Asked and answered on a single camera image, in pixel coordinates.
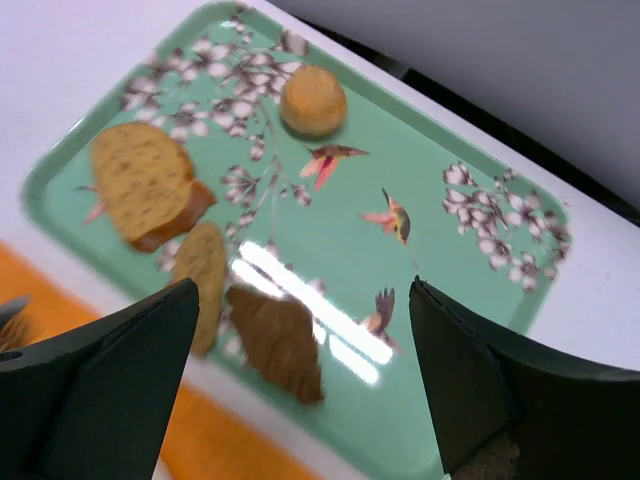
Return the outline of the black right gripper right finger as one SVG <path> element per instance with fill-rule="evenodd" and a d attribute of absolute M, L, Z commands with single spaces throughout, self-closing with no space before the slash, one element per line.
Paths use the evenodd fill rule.
<path fill-rule="evenodd" d="M 639 375 L 488 320 L 423 280 L 412 334 L 453 479 L 635 479 Z"/>

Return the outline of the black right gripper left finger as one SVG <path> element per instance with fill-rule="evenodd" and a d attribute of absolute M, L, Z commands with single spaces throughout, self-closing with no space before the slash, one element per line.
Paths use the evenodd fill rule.
<path fill-rule="evenodd" d="M 2 352 L 2 478 L 151 478 L 198 314 L 198 288 L 184 279 Z"/>

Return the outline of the small bread slice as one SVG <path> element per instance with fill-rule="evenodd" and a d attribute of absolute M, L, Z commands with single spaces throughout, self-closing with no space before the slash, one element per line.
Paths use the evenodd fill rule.
<path fill-rule="evenodd" d="M 215 343 L 226 268 L 225 240 L 220 228 L 209 221 L 197 223 L 180 244 L 172 270 L 172 282 L 190 278 L 198 288 L 199 315 L 191 344 L 194 355 L 204 356 Z"/>

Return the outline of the large bread loaf slice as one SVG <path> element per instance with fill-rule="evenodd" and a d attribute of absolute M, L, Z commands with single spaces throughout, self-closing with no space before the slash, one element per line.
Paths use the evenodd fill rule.
<path fill-rule="evenodd" d="M 109 127 L 89 145 L 96 203 L 84 222 L 105 214 L 133 249 L 153 253 L 187 233 L 217 203 L 198 180 L 189 152 L 164 130 L 140 122 Z"/>

